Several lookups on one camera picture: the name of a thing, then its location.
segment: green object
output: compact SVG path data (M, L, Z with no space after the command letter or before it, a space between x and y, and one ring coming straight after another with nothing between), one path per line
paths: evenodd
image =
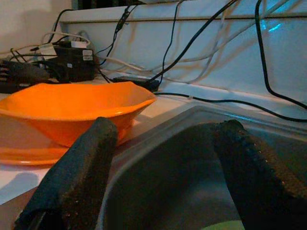
M242 224L242 221L240 220L232 220L232 221L226 221L218 224L210 225L206 228L203 228L201 230L244 230L244 226Z

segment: orange bowl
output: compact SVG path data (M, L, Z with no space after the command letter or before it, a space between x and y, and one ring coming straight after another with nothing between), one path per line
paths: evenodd
M120 142L133 119L155 100L153 93L132 82L38 84L1 100L0 115L26 122L70 147L99 116L117 126Z

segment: white wall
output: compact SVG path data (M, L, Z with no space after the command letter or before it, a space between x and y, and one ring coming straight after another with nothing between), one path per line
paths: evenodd
M280 0L264 1L269 9ZM225 0L184 2L179 10L175 39L168 54L173 59L182 51L193 34L224 4ZM227 17L221 42L254 19L257 0L242 0ZM119 33L111 57L146 68L162 63L168 46L176 3L138 6L129 17L129 24ZM107 47L116 21L124 7L68 12L63 17L68 31L84 30L96 50ZM307 1L290 0L262 22L269 77L272 88L281 94L307 102ZM192 58L211 50L220 21L215 20L199 36L184 58ZM181 64L168 72L173 79L195 78L206 61ZM111 62L103 66L118 67ZM263 80L255 26L252 26L218 52L207 74L198 82L206 87L191 87L164 81L165 91L191 93L210 99L244 99L259 103L288 116L306 117L306 112L291 103L270 95ZM218 89L213 93L208 89Z
M0 52L39 44L71 0L0 0Z

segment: power adapter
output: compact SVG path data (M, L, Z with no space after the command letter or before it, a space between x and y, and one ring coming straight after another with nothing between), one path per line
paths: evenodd
M112 79L113 82L125 82L125 81L131 81L134 84L141 86L151 92L158 91L160 82L158 80L153 80L151 82L148 82L148 79L144 78L135 78L135 77L127 77L127 76L121 76L117 78Z

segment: black device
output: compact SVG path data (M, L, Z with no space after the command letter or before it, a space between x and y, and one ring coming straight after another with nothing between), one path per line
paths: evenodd
M158 90L160 82L158 80L153 80L148 82L148 79L144 78L135 78L135 77L127 77L121 76L112 79L113 82L125 82L125 81L132 81L134 84L142 86L151 92L155 92Z
M52 77L62 83L94 79L95 63L91 49L62 46L54 46L54 49L57 57L44 61L54 70Z

